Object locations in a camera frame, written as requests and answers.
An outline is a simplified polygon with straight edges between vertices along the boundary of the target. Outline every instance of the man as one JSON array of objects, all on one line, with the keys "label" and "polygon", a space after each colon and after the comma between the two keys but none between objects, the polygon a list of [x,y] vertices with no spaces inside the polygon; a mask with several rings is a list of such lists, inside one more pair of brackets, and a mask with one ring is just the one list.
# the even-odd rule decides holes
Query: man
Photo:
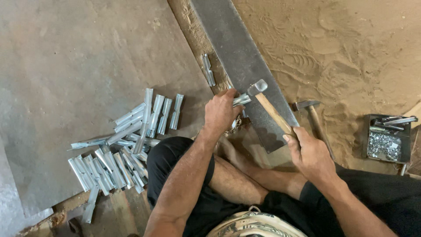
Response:
[{"label": "man", "polygon": [[208,102],[194,142],[171,137],[149,153],[153,211],[145,236],[421,234],[420,182],[347,169],[337,174],[326,145],[303,128],[294,127],[299,141],[284,137],[300,173],[262,169],[223,139],[219,146],[231,163],[214,155],[243,109],[232,107],[235,93],[225,90]]}]

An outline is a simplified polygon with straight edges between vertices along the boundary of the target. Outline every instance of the patterned shirt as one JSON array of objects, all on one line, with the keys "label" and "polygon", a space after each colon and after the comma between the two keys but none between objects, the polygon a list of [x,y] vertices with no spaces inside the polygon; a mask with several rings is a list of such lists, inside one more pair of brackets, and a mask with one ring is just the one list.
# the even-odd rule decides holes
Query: patterned shirt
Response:
[{"label": "patterned shirt", "polygon": [[280,218],[261,212],[236,213],[217,227],[207,237],[307,237],[297,228]]}]

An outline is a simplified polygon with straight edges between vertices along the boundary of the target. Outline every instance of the black shorts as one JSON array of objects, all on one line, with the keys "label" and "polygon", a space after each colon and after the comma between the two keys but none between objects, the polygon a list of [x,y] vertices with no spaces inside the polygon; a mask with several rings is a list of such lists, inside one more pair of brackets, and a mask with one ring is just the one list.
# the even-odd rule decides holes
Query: black shorts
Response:
[{"label": "black shorts", "polygon": [[[150,151],[147,197],[151,209],[171,170],[192,143],[189,138],[171,137]],[[225,218],[249,208],[230,203],[209,188],[214,168],[212,157],[199,199],[187,220],[185,237],[206,236]],[[343,168],[337,172],[352,193],[399,236],[421,236],[421,181]],[[284,193],[270,191],[263,204],[257,207],[285,220],[309,237],[344,236],[329,202],[310,182],[304,185],[299,201]]]}]

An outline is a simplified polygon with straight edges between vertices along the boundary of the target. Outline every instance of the claw hammer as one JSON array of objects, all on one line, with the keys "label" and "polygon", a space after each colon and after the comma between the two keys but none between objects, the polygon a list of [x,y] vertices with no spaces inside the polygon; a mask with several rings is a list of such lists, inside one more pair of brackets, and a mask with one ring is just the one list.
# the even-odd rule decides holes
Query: claw hammer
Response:
[{"label": "claw hammer", "polygon": [[263,91],[267,89],[267,83],[261,79],[258,82],[254,83],[247,89],[247,94],[250,96],[256,96],[257,100],[263,106],[263,108],[268,112],[268,114],[275,120],[276,124],[281,127],[285,134],[294,136],[297,138],[297,134],[295,134],[294,130],[292,130],[291,126],[285,121],[285,119],[278,113],[278,111],[273,107],[273,105],[269,102],[269,100],[263,95]]},{"label": "claw hammer", "polygon": [[295,102],[292,104],[292,109],[294,111],[298,111],[302,108],[308,108],[309,112],[310,112],[310,116],[313,119],[314,125],[316,126],[316,130],[317,133],[319,134],[319,138],[325,142],[326,146],[328,147],[329,153],[330,153],[330,157],[335,161],[335,155],[333,154],[333,150],[330,147],[330,143],[328,140],[328,137],[326,136],[326,133],[323,130],[323,126],[322,123],[319,120],[319,116],[317,115],[316,110],[314,109],[315,105],[320,104],[320,101],[317,100],[305,100],[305,101],[301,101],[301,102]]}]

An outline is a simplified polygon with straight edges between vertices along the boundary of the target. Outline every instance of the sand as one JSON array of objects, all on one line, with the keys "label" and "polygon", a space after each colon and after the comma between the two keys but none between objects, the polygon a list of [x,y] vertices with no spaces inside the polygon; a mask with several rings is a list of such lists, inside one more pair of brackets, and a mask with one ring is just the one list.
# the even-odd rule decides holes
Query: sand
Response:
[{"label": "sand", "polygon": [[[213,50],[188,0],[168,2],[201,63],[200,54]],[[361,159],[362,117],[403,114],[421,99],[421,5],[414,0],[233,3],[288,102],[322,102],[316,109],[338,163],[396,173],[393,164]],[[212,65],[220,70],[218,62]],[[306,111],[296,117],[311,129]]]}]

